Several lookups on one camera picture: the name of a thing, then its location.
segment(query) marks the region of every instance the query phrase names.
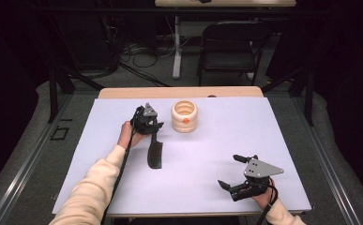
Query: white tabletop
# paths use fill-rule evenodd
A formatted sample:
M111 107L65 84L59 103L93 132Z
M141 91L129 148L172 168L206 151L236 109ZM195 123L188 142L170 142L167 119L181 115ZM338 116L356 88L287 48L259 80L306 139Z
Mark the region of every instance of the white tabletop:
M294 7L295 0L156 0L157 7Z
M243 215L260 212L252 199L233 202L218 180L231 186L245 181L246 164L233 155L258 155L280 167L275 175L285 206L291 211L310 210L305 190L266 97L189 98L199 111L198 127L191 133L172 128L170 109L180 98L96 99L75 151L67 178L53 209L56 213L72 187L98 158L117 142L120 127L146 102L164 122L158 133L163 142L162 169L147 165L150 139L129 154L122 180L108 210L112 217L190 215Z

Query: beige sleeve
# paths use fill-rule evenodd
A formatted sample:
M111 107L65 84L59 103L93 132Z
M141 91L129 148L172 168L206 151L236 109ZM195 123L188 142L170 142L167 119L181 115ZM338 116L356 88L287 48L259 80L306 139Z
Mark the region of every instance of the beige sleeve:
M272 208L266 214L266 220L273 225L299 225L305 224L299 216L293 217L283 206L280 199L272 205Z
M99 159L75 185L50 224L99 224L124 156L125 149L117 145L105 159Z

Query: black chair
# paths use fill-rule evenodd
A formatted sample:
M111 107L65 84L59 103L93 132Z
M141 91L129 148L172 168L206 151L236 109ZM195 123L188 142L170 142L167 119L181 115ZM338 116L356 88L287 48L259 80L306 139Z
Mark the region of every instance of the black chair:
M226 21L207 26L202 33L197 72L199 86L202 85L202 70L239 72L239 77L253 73L251 85L254 85L262 48L271 35L271 29L263 22Z

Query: human hand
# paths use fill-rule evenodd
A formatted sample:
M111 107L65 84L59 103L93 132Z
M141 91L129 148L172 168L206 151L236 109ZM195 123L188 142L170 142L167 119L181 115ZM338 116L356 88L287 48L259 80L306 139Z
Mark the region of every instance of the human hand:
M275 186L274 180L269 179L269 185L274 187ZM266 206L269 204L269 202L272 201L271 200L272 191L273 191L273 189L271 187L268 187L264 194L261 194L258 196L253 196L251 198L254 201L256 201L256 203L258 204L258 206L260 206L260 208L262 210L264 210L266 208Z
M122 129L120 131L119 140L117 144L127 149L129 145L129 140L131 138L132 125L130 121L126 121L122 125ZM135 133L132 137L132 142L130 148L134 147L141 139L148 137L148 135L142 135L140 133Z

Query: stacked rings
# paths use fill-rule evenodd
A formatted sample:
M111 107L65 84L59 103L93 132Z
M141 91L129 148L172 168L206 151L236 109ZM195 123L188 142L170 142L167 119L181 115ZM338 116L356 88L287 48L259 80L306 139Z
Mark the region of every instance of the stacked rings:
M188 100L177 101L172 107L172 122L176 131L192 132L198 126L198 107Z

